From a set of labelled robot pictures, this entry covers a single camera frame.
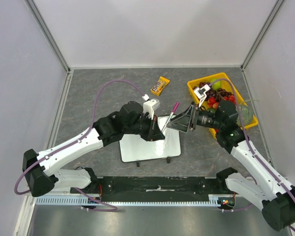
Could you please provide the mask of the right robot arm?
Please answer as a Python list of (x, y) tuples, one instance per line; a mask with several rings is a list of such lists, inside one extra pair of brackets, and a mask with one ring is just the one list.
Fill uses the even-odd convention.
[(244, 128), (237, 125), (239, 110), (230, 101), (219, 103), (215, 113), (197, 108), (188, 109), (172, 118), (166, 125), (181, 132), (196, 126), (216, 129), (219, 145), (238, 160), (256, 180), (251, 182), (232, 168), (221, 171), (215, 181), (220, 193), (233, 191), (257, 207), (265, 221), (276, 231), (295, 223), (295, 186), (281, 176), (257, 151)]

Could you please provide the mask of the white whiteboard black frame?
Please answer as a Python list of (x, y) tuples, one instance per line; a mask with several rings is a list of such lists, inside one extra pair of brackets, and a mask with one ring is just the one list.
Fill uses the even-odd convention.
[(164, 140), (147, 142), (139, 135), (125, 134), (119, 142), (122, 162), (139, 162), (181, 155), (179, 132), (166, 128), (164, 135)]

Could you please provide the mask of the pink whiteboard marker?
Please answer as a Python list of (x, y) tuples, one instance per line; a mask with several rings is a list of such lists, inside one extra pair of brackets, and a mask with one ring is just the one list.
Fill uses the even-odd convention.
[(165, 121), (164, 126), (163, 126), (163, 128), (161, 130), (162, 133), (165, 131), (165, 129), (167, 127), (167, 124), (170, 122), (171, 118), (173, 117), (173, 115), (174, 115), (174, 113), (177, 110), (177, 108), (178, 108), (179, 105), (180, 105), (180, 103), (179, 102), (176, 102), (175, 105), (173, 106), (172, 111), (168, 115), (167, 120)]

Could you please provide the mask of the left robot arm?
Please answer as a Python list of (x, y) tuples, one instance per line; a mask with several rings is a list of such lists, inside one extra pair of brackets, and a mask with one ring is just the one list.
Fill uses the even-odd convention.
[(115, 111), (95, 121), (93, 125), (76, 137), (56, 147), (24, 153), (22, 171), (28, 184), (28, 192), (40, 197), (54, 188), (80, 188), (94, 193), (98, 181), (89, 168), (64, 170), (62, 167), (93, 150), (101, 149), (120, 141), (125, 134), (138, 135), (146, 142), (164, 140), (155, 110), (160, 106), (157, 99), (142, 105), (130, 101)]

